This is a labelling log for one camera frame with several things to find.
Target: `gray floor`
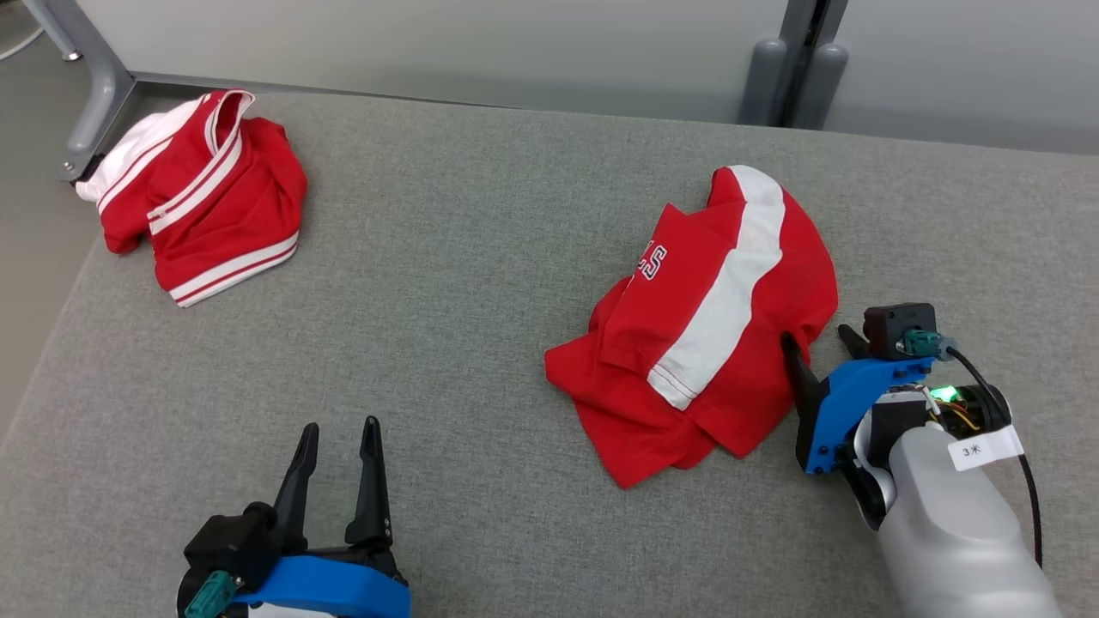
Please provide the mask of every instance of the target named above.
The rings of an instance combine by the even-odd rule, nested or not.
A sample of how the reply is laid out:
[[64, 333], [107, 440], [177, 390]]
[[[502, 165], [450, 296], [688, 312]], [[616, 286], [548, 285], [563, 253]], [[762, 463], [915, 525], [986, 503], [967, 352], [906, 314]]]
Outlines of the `gray floor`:
[[[0, 32], [0, 51], [14, 37]], [[85, 63], [62, 62], [46, 37], [0, 62], [0, 438], [99, 240], [95, 207], [54, 177], [89, 87]], [[116, 124], [129, 126], [193, 92], [142, 85]]]

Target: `black cable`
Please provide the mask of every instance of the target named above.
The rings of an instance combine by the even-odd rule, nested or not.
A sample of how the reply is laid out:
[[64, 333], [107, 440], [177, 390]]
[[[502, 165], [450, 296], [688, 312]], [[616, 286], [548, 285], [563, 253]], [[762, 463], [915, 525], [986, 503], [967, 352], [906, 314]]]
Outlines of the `black cable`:
[[[962, 366], [969, 372], [975, 380], [977, 380], [977, 385], [980, 386], [980, 389], [985, 391], [985, 395], [996, 407], [996, 410], [1000, 415], [1000, 418], [1003, 419], [1003, 422], [1010, 422], [1011, 417], [1008, 415], [1007, 410], [1003, 409], [1003, 406], [1000, 405], [1000, 398], [992, 393], [992, 388], [988, 386], [988, 382], [985, 380], [985, 376], [980, 375], [980, 372], [977, 371], [977, 367], [973, 366], [969, 358], [966, 358], [965, 354], [962, 354], [957, 351], [957, 349], [952, 346], [946, 347], [946, 353], [957, 358], [958, 362], [962, 363]], [[1026, 461], [1026, 455], [1019, 455], [1019, 464], [1023, 468], [1023, 476], [1026, 478], [1026, 490], [1030, 493], [1031, 498], [1031, 519], [1034, 522], [1034, 562], [1036, 562], [1041, 569], [1042, 511], [1037, 504], [1037, 487], [1034, 485], [1034, 473], [1031, 472], [1030, 462]]]

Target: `gray fabric tabletop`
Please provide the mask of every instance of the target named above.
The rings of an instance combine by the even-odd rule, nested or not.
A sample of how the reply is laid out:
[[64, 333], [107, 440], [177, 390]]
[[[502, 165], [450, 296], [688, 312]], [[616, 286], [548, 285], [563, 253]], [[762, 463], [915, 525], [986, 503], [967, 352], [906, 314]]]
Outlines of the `gray fabric tabletop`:
[[[743, 461], [623, 492], [544, 378], [663, 206], [701, 208], [730, 164], [815, 220], [834, 323], [935, 305], [1012, 401], [1065, 615], [1099, 616], [1099, 159], [332, 95], [253, 112], [311, 181], [297, 255], [179, 309], [147, 246], [91, 251], [0, 451], [0, 617], [170, 616], [185, 543], [273, 500], [310, 421], [306, 532], [338, 543], [366, 415], [415, 616], [898, 616], [850, 492], [799, 471], [793, 416]], [[1029, 542], [1018, 466], [988, 471]]]

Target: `red garment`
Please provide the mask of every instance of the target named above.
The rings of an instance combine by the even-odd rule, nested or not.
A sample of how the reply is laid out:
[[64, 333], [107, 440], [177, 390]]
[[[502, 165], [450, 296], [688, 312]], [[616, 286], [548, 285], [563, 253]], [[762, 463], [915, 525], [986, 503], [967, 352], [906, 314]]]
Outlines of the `red garment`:
[[180, 307], [288, 260], [307, 180], [282, 128], [244, 119], [255, 100], [219, 91], [131, 129], [87, 183], [107, 246], [148, 234], [156, 277]]
[[836, 304], [832, 261], [797, 201], [756, 169], [723, 167], [706, 210], [665, 208], [589, 333], [546, 352], [546, 377], [630, 487], [715, 442], [747, 455], [790, 408], [779, 335], [808, 350]]

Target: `green led light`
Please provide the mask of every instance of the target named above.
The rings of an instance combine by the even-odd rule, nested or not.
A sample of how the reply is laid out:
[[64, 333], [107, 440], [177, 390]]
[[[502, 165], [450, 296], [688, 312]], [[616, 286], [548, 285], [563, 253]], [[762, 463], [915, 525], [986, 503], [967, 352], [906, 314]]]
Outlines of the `green led light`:
[[958, 389], [953, 386], [944, 386], [932, 390], [931, 396], [943, 401], [953, 401], [958, 396]]

